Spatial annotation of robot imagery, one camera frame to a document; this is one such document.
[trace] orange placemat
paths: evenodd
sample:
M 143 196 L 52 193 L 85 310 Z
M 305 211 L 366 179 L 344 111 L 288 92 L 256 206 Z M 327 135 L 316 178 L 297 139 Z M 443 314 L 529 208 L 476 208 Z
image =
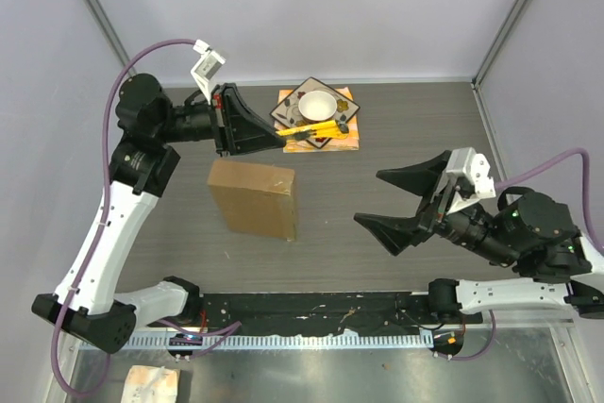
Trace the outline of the orange placemat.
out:
M 352 93 L 348 89 L 348 87 L 344 87 L 343 89 L 336 89 L 338 92 L 347 96 L 350 99 L 352 98 Z M 293 90 L 279 90 L 279 98 L 277 103 L 283 101 L 287 96 L 289 96 Z M 357 123 L 359 115 L 355 115 L 348 122 L 348 129 L 350 130 L 348 137 L 346 139 L 331 139 L 327 145 L 323 148 L 318 149 L 312 146 L 310 143 L 306 141 L 300 142 L 288 142 L 287 145 L 283 148 L 283 153 L 311 153 L 311 152 L 324 152 L 324 151 L 349 151 L 349 150 L 358 150 L 359 149 L 359 125 Z M 275 128 L 280 130 L 287 129 L 284 125 L 279 122 L 275 122 Z

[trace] yellow handle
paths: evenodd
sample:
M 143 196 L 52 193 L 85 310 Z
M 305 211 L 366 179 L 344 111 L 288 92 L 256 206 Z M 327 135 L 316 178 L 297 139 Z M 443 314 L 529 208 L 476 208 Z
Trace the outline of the yellow handle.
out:
M 335 120 L 329 120 L 328 122 L 315 123 L 313 125 L 283 129 L 282 131 L 277 131 L 277 134 L 295 141 L 303 141 L 308 137 L 345 139 L 348 137 L 348 126 L 344 123 L 338 123 Z

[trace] plate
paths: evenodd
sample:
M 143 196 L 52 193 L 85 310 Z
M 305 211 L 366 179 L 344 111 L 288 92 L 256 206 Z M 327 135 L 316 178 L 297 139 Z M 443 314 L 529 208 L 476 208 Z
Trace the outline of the plate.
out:
M 336 110 L 336 114 L 333 117 L 334 120 L 348 123 L 360 109 L 359 105 L 347 96 L 344 96 L 337 90 L 324 84 L 319 79 L 309 77 L 304 82 L 302 82 L 297 88 L 295 88 L 289 96 L 287 96 L 285 99 L 283 99 L 283 101 L 277 104 L 277 106 L 271 112 L 271 117 L 273 117 L 285 127 L 297 127 L 307 125 L 308 123 L 304 120 L 304 117 L 302 117 L 302 115 L 300 114 L 300 110 L 298 109 L 298 101 L 306 93 L 313 92 L 316 90 L 327 92 L 334 98 L 336 98 L 336 102 L 338 103 L 338 109 Z M 311 137 L 307 139 L 307 142 L 310 143 L 312 146 L 321 149 L 325 145 L 327 145 L 330 140 L 330 138 L 325 137 Z

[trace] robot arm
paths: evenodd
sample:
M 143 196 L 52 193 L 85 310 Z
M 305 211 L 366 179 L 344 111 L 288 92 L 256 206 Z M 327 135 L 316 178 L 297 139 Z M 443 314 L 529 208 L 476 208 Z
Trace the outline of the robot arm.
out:
M 204 96 L 190 97 L 175 107 L 158 81 L 140 74 L 120 88 L 115 112 L 123 137 L 111 155 L 109 218 L 103 235 L 67 309 L 62 330 L 108 353 L 117 352 L 137 327 L 165 317 L 189 323 L 200 312 L 196 285 L 167 277 L 158 285 L 129 294 L 115 294 L 118 277 L 138 232 L 162 197 L 180 156 L 169 143 L 214 140 L 221 156 L 281 148 L 286 139 L 256 115 L 234 84 L 217 86 L 211 77 L 222 59 L 203 42 L 192 74 Z M 100 209 L 74 264 L 52 294 L 39 294 L 32 311 L 55 324 L 100 222 Z
M 495 197 L 487 159 L 473 148 L 446 151 L 377 177 L 422 197 L 412 218 L 355 214 L 392 254 L 434 234 L 511 267 L 523 278 L 474 282 L 436 279 L 428 286 L 428 312 L 440 322 L 459 313 L 574 307 L 583 317 L 604 316 L 604 258 L 572 222 L 566 205 L 529 188 L 509 188 L 493 216 L 480 200 Z M 508 204 L 508 195 L 520 195 Z

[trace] white wall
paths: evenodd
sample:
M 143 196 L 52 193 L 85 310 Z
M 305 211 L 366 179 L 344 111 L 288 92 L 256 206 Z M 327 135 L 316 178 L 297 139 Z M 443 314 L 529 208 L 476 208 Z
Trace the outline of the white wall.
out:
M 229 57 L 223 80 L 476 74 L 513 0 L 100 0 L 126 50 L 201 38 Z M 192 82 L 181 53 L 138 67 Z
M 510 176 L 572 146 L 592 157 L 591 205 L 604 237 L 604 10 L 602 0 L 532 0 L 487 75 L 484 101 Z M 580 213 L 580 160 L 570 159 L 530 182 Z M 581 321 L 579 332 L 604 374 L 604 321 Z
M 82 0 L 0 0 L 0 14 L 0 388 L 39 403 L 51 326 L 30 307 L 94 217 L 101 112 L 120 68 Z

